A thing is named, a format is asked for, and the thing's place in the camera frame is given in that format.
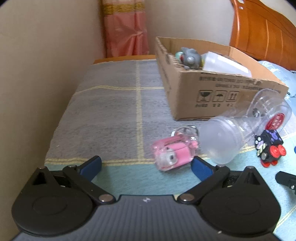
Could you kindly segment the wooden bed headboard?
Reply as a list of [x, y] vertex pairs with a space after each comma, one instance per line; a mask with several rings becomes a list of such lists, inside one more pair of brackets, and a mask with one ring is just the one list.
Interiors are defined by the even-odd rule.
[[256, 60], [295, 70], [295, 26], [261, 1], [231, 1], [234, 21], [230, 46]]

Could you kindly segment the pink toy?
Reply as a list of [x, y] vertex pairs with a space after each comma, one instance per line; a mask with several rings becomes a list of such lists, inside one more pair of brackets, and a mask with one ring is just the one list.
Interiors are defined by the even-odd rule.
[[198, 149], [199, 132], [196, 126], [174, 129], [171, 136], [152, 144], [154, 163], [158, 170], [168, 171], [191, 162]]

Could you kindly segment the pink orange curtain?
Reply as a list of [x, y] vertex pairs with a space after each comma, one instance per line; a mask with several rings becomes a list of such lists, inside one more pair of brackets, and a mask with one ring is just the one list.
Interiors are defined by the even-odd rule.
[[122, 57], [149, 53], [145, 2], [102, 1], [106, 56]]

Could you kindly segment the grey elephant toy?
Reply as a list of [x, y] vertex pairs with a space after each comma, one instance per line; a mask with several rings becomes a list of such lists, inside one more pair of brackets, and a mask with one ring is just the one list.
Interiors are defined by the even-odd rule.
[[182, 64], [186, 70], [195, 69], [198, 70], [202, 66], [201, 55], [192, 48], [182, 47]]

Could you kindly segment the black toy train red wheels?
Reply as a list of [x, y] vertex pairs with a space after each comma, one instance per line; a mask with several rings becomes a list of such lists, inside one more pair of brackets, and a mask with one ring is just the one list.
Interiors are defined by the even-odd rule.
[[279, 159], [287, 154], [277, 130], [264, 130], [261, 135], [254, 136], [254, 145], [264, 168], [277, 165]]

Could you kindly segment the medical cotton swab box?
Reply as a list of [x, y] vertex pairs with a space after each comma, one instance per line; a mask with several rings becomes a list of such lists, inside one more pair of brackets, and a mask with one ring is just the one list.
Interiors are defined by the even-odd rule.
[[204, 71], [252, 77], [251, 71], [245, 66], [214, 52], [207, 52], [201, 58]]

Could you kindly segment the clear plastic bottle red label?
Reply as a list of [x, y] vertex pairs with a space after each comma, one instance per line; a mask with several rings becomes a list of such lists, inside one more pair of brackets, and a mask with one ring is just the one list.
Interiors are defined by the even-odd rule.
[[242, 100], [199, 127], [201, 152], [219, 166], [232, 161], [241, 149], [264, 130], [281, 130], [292, 108], [280, 94], [262, 89], [253, 99]]

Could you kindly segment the teal round metallic case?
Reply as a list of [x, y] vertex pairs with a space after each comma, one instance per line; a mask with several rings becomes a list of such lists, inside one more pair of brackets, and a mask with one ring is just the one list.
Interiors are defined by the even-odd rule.
[[184, 58], [184, 53], [182, 51], [178, 51], [176, 54], [175, 54], [175, 58], [179, 61], [179, 62], [182, 62], [183, 61], [183, 58]]

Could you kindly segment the light blue floral bedding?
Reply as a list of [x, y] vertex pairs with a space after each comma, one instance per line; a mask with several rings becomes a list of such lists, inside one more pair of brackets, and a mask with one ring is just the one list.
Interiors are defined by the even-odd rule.
[[272, 72], [279, 80], [288, 86], [288, 93], [290, 97], [295, 98], [295, 71], [287, 70], [277, 64], [268, 61], [259, 61], [261, 65], [266, 67], [270, 72]]

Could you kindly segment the brown cardboard box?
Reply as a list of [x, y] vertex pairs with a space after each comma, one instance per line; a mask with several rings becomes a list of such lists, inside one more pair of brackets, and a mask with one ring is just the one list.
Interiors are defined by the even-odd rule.
[[[262, 89], [277, 91], [281, 98], [288, 92], [266, 67], [236, 48], [213, 42], [156, 37], [156, 58], [166, 97], [175, 120], [202, 120], [220, 115], [241, 100], [252, 100]], [[175, 53], [182, 47], [193, 48], [200, 54], [209, 51], [231, 57], [247, 67], [252, 77], [203, 70], [186, 70], [178, 63]]]

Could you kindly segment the grey checked blanket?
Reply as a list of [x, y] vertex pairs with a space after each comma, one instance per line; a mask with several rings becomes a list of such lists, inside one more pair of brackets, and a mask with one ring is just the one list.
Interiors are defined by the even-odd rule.
[[179, 195], [199, 183], [189, 165], [157, 170], [152, 143], [184, 125], [175, 121], [155, 60], [92, 65], [51, 140], [46, 165], [60, 170], [98, 155], [94, 178], [114, 196]]

